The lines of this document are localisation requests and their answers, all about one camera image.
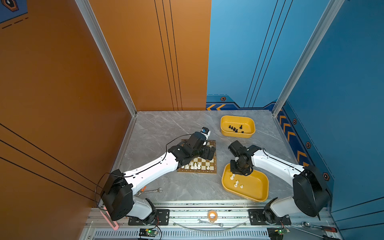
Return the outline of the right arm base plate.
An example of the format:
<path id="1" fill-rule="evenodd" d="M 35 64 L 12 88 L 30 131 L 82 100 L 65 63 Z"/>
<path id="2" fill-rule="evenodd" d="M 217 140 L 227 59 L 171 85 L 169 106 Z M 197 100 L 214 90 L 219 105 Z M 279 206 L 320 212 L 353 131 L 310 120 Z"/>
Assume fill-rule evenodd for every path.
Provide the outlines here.
<path id="1" fill-rule="evenodd" d="M 291 225 L 291 218 L 289 215 L 279 217 L 268 217 L 263 209 L 250 209 L 248 210 L 249 220 L 252 226 L 282 226 Z"/>

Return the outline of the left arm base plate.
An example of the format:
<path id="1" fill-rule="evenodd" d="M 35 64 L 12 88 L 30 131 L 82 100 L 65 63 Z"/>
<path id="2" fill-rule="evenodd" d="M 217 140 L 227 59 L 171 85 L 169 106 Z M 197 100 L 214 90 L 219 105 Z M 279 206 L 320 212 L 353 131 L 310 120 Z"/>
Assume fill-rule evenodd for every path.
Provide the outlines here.
<path id="1" fill-rule="evenodd" d="M 144 220 L 140 220 L 137 217 L 129 217 L 129 226 L 167 226 L 170 219 L 169 209 L 158 209 L 152 212 Z"/>

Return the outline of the wooden chess board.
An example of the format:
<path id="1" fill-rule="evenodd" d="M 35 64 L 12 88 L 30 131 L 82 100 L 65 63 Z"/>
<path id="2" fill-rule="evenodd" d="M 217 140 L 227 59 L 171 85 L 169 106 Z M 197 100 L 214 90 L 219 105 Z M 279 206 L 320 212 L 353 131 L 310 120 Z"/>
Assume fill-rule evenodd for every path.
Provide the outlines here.
<path id="1" fill-rule="evenodd" d="M 216 174 L 217 173 L 217 154 L 214 153 L 212 160 L 196 157 L 188 165 L 182 166 L 177 170 L 179 173 L 196 174 Z"/>

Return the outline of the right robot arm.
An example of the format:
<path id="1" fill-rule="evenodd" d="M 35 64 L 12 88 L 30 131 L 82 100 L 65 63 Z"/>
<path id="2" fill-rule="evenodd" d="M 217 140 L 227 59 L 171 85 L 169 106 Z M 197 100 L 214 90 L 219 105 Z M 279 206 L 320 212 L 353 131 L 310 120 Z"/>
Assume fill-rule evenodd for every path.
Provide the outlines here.
<path id="1" fill-rule="evenodd" d="M 320 211 L 332 200 L 332 193 L 322 172 L 315 166 L 301 166 L 268 153 L 264 148 L 243 146 L 234 141 L 228 147 L 235 157 L 230 161 L 231 172 L 249 176 L 254 167 L 261 168 L 284 180 L 293 187 L 293 195 L 284 199 L 274 198 L 264 207 L 263 214 L 269 224 L 295 213 L 320 217 Z"/>

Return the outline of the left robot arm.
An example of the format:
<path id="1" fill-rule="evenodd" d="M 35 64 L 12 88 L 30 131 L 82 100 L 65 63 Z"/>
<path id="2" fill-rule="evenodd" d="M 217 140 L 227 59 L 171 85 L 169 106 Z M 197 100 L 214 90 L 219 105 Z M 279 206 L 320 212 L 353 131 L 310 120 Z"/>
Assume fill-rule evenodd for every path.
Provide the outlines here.
<path id="1" fill-rule="evenodd" d="M 166 152 L 152 162 L 131 171 L 111 172 L 100 193 L 101 200 L 112 221 L 124 217 L 138 218 L 145 224 L 156 220 L 157 209 L 149 199 L 135 195 L 146 185 L 161 176 L 188 165 L 195 158 L 212 160 L 215 147 L 207 145 L 211 131 L 203 127 L 190 135 L 186 141 L 166 149 Z"/>

